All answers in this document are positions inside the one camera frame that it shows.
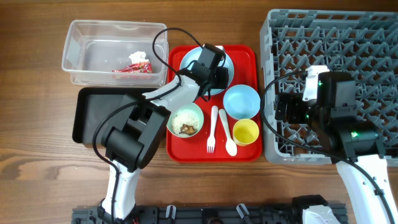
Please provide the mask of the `light blue bowl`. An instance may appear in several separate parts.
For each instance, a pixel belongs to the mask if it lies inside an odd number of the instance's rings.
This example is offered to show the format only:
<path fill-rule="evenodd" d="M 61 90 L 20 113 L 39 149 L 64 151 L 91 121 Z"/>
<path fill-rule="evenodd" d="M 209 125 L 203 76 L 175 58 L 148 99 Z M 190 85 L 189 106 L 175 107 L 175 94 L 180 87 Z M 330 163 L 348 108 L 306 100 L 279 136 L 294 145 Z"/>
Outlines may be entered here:
<path fill-rule="evenodd" d="M 225 92 L 223 107 L 233 119 L 251 119 L 259 112 L 260 97 L 251 86 L 235 85 Z"/>

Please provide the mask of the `yellow cup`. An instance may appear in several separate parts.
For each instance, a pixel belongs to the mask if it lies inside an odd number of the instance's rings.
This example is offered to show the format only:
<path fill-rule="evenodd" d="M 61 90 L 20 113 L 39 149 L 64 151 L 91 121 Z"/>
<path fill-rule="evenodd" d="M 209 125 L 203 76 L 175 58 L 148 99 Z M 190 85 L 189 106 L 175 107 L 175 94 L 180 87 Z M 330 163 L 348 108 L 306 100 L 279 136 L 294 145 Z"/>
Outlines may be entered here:
<path fill-rule="evenodd" d="M 233 141 L 239 146 L 247 146 L 259 137 L 259 126 L 251 119 L 240 119 L 233 126 Z"/>

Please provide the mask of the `white rice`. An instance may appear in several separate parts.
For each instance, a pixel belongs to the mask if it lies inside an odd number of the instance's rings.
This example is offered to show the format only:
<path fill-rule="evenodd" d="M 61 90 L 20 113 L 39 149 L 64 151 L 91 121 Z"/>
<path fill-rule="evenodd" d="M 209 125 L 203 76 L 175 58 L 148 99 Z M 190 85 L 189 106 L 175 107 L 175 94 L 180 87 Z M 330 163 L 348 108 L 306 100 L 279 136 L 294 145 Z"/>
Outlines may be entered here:
<path fill-rule="evenodd" d="M 200 128 L 200 120 L 198 116 L 191 110 L 180 110 L 172 118 L 171 128 L 172 131 L 179 136 L 188 136 L 186 134 L 180 134 L 180 128 L 182 124 L 194 126 L 198 132 Z"/>

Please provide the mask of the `green bowl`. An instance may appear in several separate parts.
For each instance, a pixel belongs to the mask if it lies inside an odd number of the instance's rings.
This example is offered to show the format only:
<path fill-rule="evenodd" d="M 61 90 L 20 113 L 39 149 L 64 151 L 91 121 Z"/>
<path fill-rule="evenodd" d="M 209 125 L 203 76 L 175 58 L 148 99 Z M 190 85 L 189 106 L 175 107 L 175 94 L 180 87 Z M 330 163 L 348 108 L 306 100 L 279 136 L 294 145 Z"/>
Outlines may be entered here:
<path fill-rule="evenodd" d="M 204 123 L 204 114 L 195 104 L 187 104 L 170 115 L 167 123 L 169 132 L 178 138 L 190 138 L 199 133 Z"/>

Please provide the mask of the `brown food scrap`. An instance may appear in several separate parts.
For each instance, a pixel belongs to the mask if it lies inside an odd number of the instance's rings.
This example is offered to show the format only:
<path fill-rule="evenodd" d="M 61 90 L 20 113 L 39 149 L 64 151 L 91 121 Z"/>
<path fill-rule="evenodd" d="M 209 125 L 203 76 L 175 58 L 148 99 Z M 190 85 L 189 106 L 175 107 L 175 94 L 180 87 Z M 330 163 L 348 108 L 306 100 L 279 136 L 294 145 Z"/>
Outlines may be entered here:
<path fill-rule="evenodd" d="M 186 134 L 188 136 L 192 136 L 196 133 L 196 129 L 194 128 L 194 126 L 191 125 L 187 125 L 187 124 L 182 124 L 181 128 L 180 128 L 180 134 Z"/>

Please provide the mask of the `red snack wrapper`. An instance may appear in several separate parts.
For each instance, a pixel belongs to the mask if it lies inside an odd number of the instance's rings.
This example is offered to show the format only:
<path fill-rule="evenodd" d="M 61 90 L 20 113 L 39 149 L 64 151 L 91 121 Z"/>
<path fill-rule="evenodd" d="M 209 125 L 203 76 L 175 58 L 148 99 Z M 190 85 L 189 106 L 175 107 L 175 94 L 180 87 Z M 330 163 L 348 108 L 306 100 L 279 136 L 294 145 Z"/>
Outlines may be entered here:
<path fill-rule="evenodd" d="M 152 73 L 150 62 L 139 62 L 128 65 L 120 70 L 113 70 L 116 73 Z"/>

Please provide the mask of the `white tissue ball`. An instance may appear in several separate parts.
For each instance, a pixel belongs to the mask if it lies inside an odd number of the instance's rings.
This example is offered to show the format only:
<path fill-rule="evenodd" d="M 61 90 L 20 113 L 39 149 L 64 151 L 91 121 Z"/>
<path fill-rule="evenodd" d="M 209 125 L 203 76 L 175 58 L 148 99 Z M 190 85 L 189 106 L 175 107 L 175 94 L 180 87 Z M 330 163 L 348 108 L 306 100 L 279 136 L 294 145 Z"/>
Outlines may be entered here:
<path fill-rule="evenodd" d="M 144 51 L 137 51 L 134 52 L 129 56 L 129 59 L 131 60 L 132 64 L 136 63 L 146 63 L 149 60 L 146 58 L 147 54 Z"/>

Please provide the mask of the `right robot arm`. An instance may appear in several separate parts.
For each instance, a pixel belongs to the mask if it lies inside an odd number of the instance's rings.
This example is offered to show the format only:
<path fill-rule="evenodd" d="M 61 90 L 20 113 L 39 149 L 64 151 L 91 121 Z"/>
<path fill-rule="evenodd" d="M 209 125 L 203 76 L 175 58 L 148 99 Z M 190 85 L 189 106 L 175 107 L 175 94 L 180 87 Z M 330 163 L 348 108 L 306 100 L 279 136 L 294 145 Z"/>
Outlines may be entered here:
<path fill-rule="evenodd" d="M 345 72 L 293 72 L 315 94 L 281 93 L 275 118 L 307 124 L 331 158 L 349 193 L 358 223 L 397 223 L 397 208 L 388 181 L 386 150 L 377 126 L 358 119 L 355 80 Z"/>

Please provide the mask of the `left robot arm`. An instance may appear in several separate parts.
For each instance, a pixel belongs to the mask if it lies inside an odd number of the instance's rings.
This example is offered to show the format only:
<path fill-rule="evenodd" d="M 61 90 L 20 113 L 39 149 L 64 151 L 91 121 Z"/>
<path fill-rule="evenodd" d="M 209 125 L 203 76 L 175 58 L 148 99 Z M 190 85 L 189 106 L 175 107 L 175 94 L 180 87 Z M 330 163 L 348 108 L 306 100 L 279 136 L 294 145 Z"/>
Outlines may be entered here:
<path fill-rule="evenodd" d="M 99 206 L 107 223 L 124 223 L 136 206 L 141 170 L 153 158 L 170 115 L 198 98 L 210 98 L 211 89 L 228 86 L 226 53 L 222 46 L 204 44 L 200 56 L 175 73 L 165 86 L 142 95 L 124 95 L 118 108 L 96 128 L 103 130 L 101 145 L 110 175 L 106 198 Z"/>

